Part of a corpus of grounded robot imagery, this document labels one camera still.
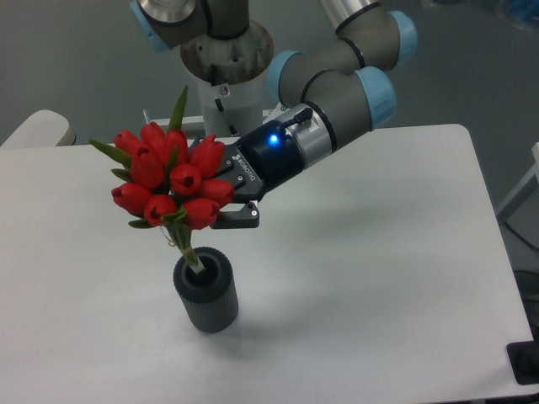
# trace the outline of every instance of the gray floor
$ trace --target gray floor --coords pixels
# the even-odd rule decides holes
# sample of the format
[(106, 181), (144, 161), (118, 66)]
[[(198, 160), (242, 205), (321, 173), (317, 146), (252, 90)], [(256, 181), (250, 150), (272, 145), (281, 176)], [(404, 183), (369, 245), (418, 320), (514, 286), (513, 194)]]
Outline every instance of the gray floor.
[[(250, 3), (277, 52), (309, 52), (334, 40), (318, 0)], [(390, 73), (399, 105), (389, 125), (466, 126), (496, 205), (531, 166), (530, 149), (539, 141), (539, 34), (498, 19), (486, 0), (428, 9), (412, 0), (382, 3), (412, 17), (420, 37), (415, 60)], [(136, 130), (144, 108), (155, 118), (170, 114), (190, 81), (177, 51), (152, 53), (128, 4), (0, 1), (0, 143), (39, 109), (66, 116), (79, 144)], [(265, 108), (274, 105), (266, 95)], [(199, 113), (191, 97), (187, 114)], [(511, 222), (539, 244), (538, 193)], [(515, 268), (539, 268), (536, 254), (511, 235), (505, 240)]]

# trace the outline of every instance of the black object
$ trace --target black object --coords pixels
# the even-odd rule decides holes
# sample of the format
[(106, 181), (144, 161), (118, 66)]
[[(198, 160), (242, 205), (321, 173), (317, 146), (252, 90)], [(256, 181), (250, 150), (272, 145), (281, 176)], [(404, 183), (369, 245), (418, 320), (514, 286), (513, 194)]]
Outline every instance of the black object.
[(254, 203), (249, 202), (237, 212), (221, 212), (211, 228), (214, 230), (254, 229), (260, 224), (259, 217), (259, 209)]
[(220, 332), (237, 316), (232, 265), (215, 248), (199, 247), (195, 252), (205, 271), (195, 274), (182, 257), (174, 268), (174, 287), (195, 327), (203, 332)]
[(507, 354), (519, 385), (539, 384), (539, 343), (510, 343)]
[(264, 181), (265, 193), (305, 168), (296, 139), (286, 134), (283, 123), (278, 120), (271, 120), (240, 138), (237, 148)]

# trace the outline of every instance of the white table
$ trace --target white table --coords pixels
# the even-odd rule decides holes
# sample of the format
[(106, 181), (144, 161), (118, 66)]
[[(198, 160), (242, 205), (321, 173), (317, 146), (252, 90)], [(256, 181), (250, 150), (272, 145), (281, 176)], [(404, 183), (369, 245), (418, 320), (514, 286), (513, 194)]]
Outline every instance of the white table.
[(0, 402), (388, 403), (536, 393), (531, 340), (469, 134), (378, 130), (204, 230), (240, 300), (197, 332), (179, 253), (135, 231), (90, 146), (0, 151)]

